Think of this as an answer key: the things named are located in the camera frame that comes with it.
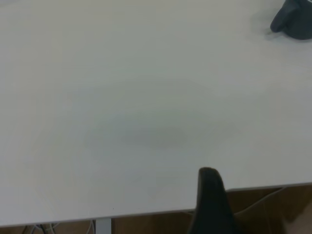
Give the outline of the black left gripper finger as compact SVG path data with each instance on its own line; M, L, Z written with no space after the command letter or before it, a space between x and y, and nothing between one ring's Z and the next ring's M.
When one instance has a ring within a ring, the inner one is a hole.
M219 172L199 169L196 208L190 234L240 234Z

